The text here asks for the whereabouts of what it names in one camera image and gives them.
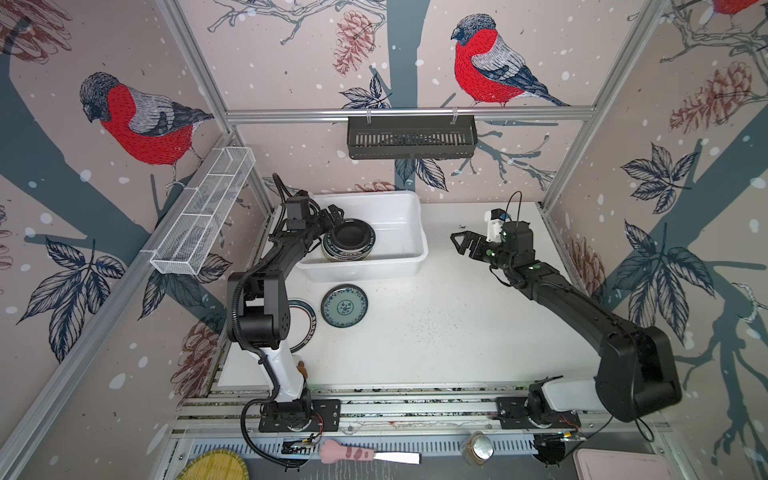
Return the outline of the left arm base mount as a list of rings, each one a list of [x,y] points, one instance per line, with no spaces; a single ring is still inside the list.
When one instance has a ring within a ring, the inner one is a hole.
[[[340,400],[294,400],[270,402],[261,407],[260,433],[337,432],[341,416]]]

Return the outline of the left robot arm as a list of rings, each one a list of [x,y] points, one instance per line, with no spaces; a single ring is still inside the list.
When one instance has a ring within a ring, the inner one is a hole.
[[[311,424],[313,409],[306,379],[283,344],[291,327],[286,279],[325,234],[344,223],[344,211],[335,205],[322,208],[307,191],[291,193],[278,174],[272,178],[282,210],[267,253],[228,278],[226,333],[267,373],[271,392],[260,402],[266,423],[291,430]]]

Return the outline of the green rim lettered plate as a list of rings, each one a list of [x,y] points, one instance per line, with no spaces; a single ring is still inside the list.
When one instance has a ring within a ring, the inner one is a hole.
[[[343,250],[333,242],[331,234],[327,233],[322,240],[322,253],[327,260],[332,262],[361,261],[369,256],[375,241],[376,236],[370,234],[367,237],[367,243],[360,249]]]

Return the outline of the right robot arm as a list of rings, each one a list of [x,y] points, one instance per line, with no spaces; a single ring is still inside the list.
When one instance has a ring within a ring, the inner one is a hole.
[[[537,259],[524,221],[504,223],[496,237],[471,232],[450,236],[457,252],[501,271],[502,285],[547,308],[598,353],[595,377],[546,378],[532,384],[525,403],[529,421],[547,426],[568,411],[605,411],[632,422],[681,402],[683,392],[671,342],[661,329],[639,327],[603,309],[556,268]]]

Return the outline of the teal patterned small plate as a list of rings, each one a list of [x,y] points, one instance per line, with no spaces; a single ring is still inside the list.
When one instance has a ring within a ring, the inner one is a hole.
[[[331,326],[349,328],[366,315],[369,300],[366,293],[353,284],[340,284],[330,289],[321,302],[321,316]]]

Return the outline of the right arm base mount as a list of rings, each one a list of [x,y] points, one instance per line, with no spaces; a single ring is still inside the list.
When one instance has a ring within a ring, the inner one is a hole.
[[[495,419],[503,430],[581,428],[581,421],[575,412],[553,411],[542,400],[520,396],[497,397],[495,405]]]

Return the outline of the black plate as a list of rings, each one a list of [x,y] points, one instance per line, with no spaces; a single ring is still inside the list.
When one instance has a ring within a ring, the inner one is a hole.
[[[342,251],[360,251],[375,242],[375,231],[365,221],[346,219],[330,232],[330,242]]]

